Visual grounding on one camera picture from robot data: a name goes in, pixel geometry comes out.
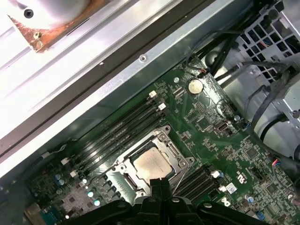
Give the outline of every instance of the electrolytic capacitor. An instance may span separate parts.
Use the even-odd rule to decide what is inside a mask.
[[[251,204],[251,203],[254,202],[254,197],[252,197],[252,196],[245,195],[245,199],[247,200],[247,202],[248,202],[249,204]]]
[[[96,189],[95,188],[92,188],[89,192],[88,192],[88,197],[93,197],[94,196],[94,194],[95,194],[95,191],[96,191]]]
[[[61,175],[60,175],[60,174],[56,174],[56,175],[54,176],[54,178],[55,178],[56,180],[60,180],[60,179],[61,179]]]
[[[65,184],[65,181],[64,181],[63,179],[60,179],[60,180],[58,181],[58,184],[61,185],[61,186],[63,186],[63,185]]]
[[[94,201],[94,205],[95,206],[99,206],[101,204],[101,199],[100,198],[97,198],[95,201]]]

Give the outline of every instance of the surface-mount component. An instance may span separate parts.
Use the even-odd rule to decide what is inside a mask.
[[[185,158],[169,138],[170,126],[151,131],[120,155],[115,172],[124,174],[125,180],[136,191],[150,194],[150,179],[167,177],[172,185],[193,164],[194,158]]]

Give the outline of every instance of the metal panel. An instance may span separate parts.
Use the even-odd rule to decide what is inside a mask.
[[[111,1],[43,54],[2,15],[0,45],[9,54],[0,60],[0,138],[181,1]]]
[[[106,118],[120,105],[181,61],[184,54],[187,53],[187,49],[192,47],[201,36],[210,30],[226,26],[228,22],[236,19],[236,15],[249,6],[249,3],[250,1],[217,0],[206,7],[166,39],[145,52],[147,60],[136,59],[134,63],[1,163],[0,177],[64,128],[67,127],[64,131],[71,131],[73,134],[80,132],[81,128],[76,126],[77,123],[74,121],[98,102],[100,103],[98,104],[99,111],[96,110],[98,114],[96,119],[100,118],[98,120],[100,121]],[[101,111],[103,106],[106,108],[104,112]]]

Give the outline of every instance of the blue capacitor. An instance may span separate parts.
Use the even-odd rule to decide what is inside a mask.
[[[264,220],[266,218],[265,215],[262,212],[257,212],[256,215],[257,215],[259,220]]]
[[[254,198],[252,196],[247,198],[248,203],[253,203],[254,202]]]
[[[56,174],[56,175],[54,176],[54,178],[55,178],[56,180],[60,180],[60,179],[61,179],[61,175],[60,175],[60,174]]]
[[[65,181],[64,181],[63,179],[60,179],[60,180],[58,181],[58,184],[61,185],[61,186],[63,186],[63,185],[65,184]]]

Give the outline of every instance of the black cable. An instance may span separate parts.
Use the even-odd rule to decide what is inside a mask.
[[[245,28],[253,24],[261,15],[257,11],[251,12],[253,16],[251,16],[245,22],[242,22],[240,25],[237,26],[237,31],[243,31]],[[213,65],[210,68],[210,73],[212,76],[215,76],[217,71],[222,67],[229,51],[231,50],[232,46],[235,43],[235,40],[239,37],[239,35],[232,35],[223,45],[220,50],[220,53],[215,58]]]
[[[250,133],[254,132],[254,128],[256,127],[259,119],[262,117],[263,113],[266,111],[266,109],[271,104],[271,102],[274,101],[278,93],[285,87],[289,77],[290,77],[290,73],[288,71],[284,71],[282,73],[282,76],[280,80],[278,80],[277,83],[275,84],[274,89],[271,90],[271,92],[267,95],[267,97],[265,98],[261,106],[254,114],[254,117],[251,122],[251,126],[249,128]]]
[[[270,67],[275,67],[275,68],[285,68],[286,64],[283,63],[278,63],[278,62],[257,62],[257,61],[249,61],[249,62],[242,62],[241,63],[242,66],[258,66],[258,67],[266,67],[266,68],[270,68]],[[226,73],[218,76],[216,78],[216,81],[220,81],[226,77],[228,77],[229,75],[233,74],[234,72],[238,71],[240,69],[239,66],[234,66],[231,69],[229,69]]]
[[[286,117],[285,114],[280,114],[278,115],[274,120],[272,120],[262,131],[262,134],[261,134],[261,137],[260,139],[262,141],[264,141],[264,138],[267,134],[267,132],[270,130],[271,127],[273,127],[275,124],[279,123],[279,122],[286,122],[288,121],[289,119]]]
[[[185,60],[185,66],[189,69],[194,69],[194,70],[200,70],[202,68],[198,68],[198,67],[193,67],[189,65],[189,59],[191,58],[192,54],[194,53],[194,51],[196,49],[198,49],[203,42],[212,34],[241,34],[241,32],[236,32],[233,30],[212,30],[210,32],[208,32],[206,35],[204,35],[204,37],[202,37],[197,44],[195,44],[195,46],[189,51],[189,53],[186,56],[186,60]]]

